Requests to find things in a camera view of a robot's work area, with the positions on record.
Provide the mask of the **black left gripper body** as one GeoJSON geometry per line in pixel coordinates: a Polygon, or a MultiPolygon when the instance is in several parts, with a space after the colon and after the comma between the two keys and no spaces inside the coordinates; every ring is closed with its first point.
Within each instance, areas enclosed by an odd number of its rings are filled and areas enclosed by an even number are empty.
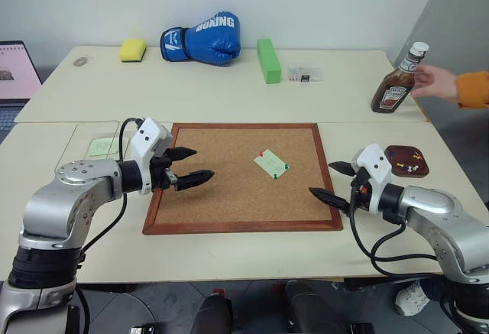
{"type": "Polygon", "coordinates": [[[176,149],[168,148],[160,156],[153,156],[150,160],[151,190],[165,190],[177,183],[176,174],[170,169],[176,161],[176,149]]]}

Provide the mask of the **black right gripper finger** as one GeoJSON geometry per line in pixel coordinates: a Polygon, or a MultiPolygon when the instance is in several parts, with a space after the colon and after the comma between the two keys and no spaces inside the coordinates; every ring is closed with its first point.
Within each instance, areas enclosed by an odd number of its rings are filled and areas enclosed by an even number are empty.
{"type": "Polygon", "coordinates": [[[349,216],[350,204],[347,200],[336,196],[333,192],[318,187],[310,187],[309,191],[322,203],[336,208],[349,216]]]}
{"type": "Polygon", "coordinates": [[[345,161],[336,161],[328,164],[330,168],[338,171],[341,174],[354,177],[356,175],[356,171],[353,166],[349,162],[345,161]]]}

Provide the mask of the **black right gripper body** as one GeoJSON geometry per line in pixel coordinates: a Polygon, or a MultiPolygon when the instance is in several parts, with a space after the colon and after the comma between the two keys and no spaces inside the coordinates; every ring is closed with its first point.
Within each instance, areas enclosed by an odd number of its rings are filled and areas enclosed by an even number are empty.
{"type": "Polygon", "coordinates": [[[367,170],[364,167],[360,167],[351,182],[351,188],[355,192],[355,196],[351,198],[351,203],[354,203],[356,208],[363,209],[364,211],[370,209],[370,178],[371,176],[367,170]]]}

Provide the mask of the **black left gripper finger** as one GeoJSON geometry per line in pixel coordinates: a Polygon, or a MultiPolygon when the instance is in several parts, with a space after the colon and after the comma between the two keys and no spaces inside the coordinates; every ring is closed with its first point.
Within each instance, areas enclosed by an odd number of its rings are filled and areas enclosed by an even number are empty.
{"type": "Polygon", "coordinates": [[[215,172],[212,170],[198,170],[191,172],[185,176],[177,177],[176,189],[186,190],[202,185],[209,181],[214,175],[215,172]]]}
{"type": "Polygon", "coordinates": [[[174,147],[167,149],[167,158],[171,161],[182,161],[197,154],[197,151],[186,147],[174,147]]]}

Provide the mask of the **person's bare hand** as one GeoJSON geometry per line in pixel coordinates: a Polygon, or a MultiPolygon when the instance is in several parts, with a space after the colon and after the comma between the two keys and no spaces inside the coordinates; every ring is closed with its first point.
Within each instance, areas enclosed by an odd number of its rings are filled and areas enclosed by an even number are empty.
{"type": "Polygon", "coordinates": [[[414,98],[436,97],[450,102],[458,101],[457,76],[448,70],[430,65],[419,65],[411,90],[414,98]]]}

